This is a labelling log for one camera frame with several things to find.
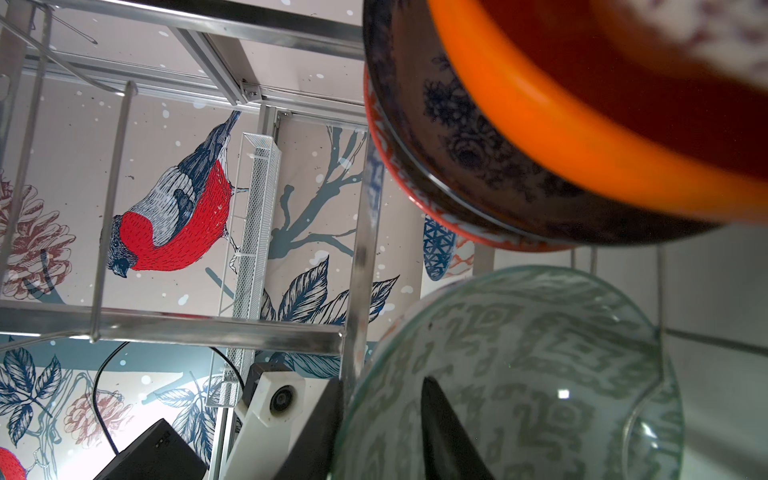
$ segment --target snow dot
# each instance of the snow dot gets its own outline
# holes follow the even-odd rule
[[[310,263],[315,266],[320,263],[321,260],[325,260],[329,255],[330,253],[326,252],[325,250],[317,250],[315,252],[315,258],[310,258]]]

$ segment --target green patterned plate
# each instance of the green patterned plate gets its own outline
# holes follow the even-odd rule
[[[497,480],[621,480],[621,428],[659,378],[656,329],[623,293],[578,270],[526,266],[416,311],[359,385],[333,480],[425,477],[425,376]],[[669,377],[635,423],[632,479],[678,478],[683,413]]]

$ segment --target white device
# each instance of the white device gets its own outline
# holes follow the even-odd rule
[[[272,480],[288,457],[290,430],[304,406],[304,378],[295,372],[264,372],[221,475],[222,480]]]

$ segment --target camera lens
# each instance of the camera lens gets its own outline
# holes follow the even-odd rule
[[[285,412],[293,402],[293,387],[283,386],[272,395],[270,402],[270,411],[273,415]]]

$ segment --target orange rim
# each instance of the orange rim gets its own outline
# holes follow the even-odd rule
[[[379,125],[383,125],[383,119],[378,118],[378,115],[376,112],[373,111],[373,108],[371,106],[372,102],[372,93],[368,88],[368,70],[364,69],[363,71],[363,97],[365,98],[365,108],[366,108],[366,120],[368,121],[368,130],[370,133],[370,137],[373,140],[373,144],[376,146],[376,150],[379,152],[379,156],[382,158],[382,161],[384,162],[384,165],[386,165],[387,170],[393,173],[392,178],[395,179],[395,182],[402,188],[404,192],[408,195],[408,198],[425,214],[432,217],[432,219],[435,220],[435,222],[441,224],[445,228],[449,229],[450,231],[457,233],[458,235],[461,235],[464,238],[467,238],[475,243],[480,243],[482,245],[488,245],[489,247],[494,247],[502,250],[512,250],[516,252],[525,252],[525,253],[550,253],[550,252],[561,252],[564,250],[571,250],[575,248],[575,246],[568,246],[568,245],[549,245],[544,242],[538,242],[536,243],[536,246],[527,246],[524,244],[515,244],[512,242],[494,242],[493,240],[478,237],[477,235],[474,235],[473,233],[470,233],[466,230],[463,230],[458,225],[448,222],[445,218],[443,218],[442,213],[438,212],[437,210],[431,208],[428,204],[425,204],[423,202],[420,202],[417,200],[419,195],[415,195],[411,191],[411,187],[397,174],[397,172],[400,172],[400,169],[395,166],[391,159],[389,153],[381,143],[381,138],[379,136]]]
[[[639,207],[768,223],[768,182],[702,164],[597,113],[528,60],[479,0],[428,2],[472,97],[505,136],[546,168]]]

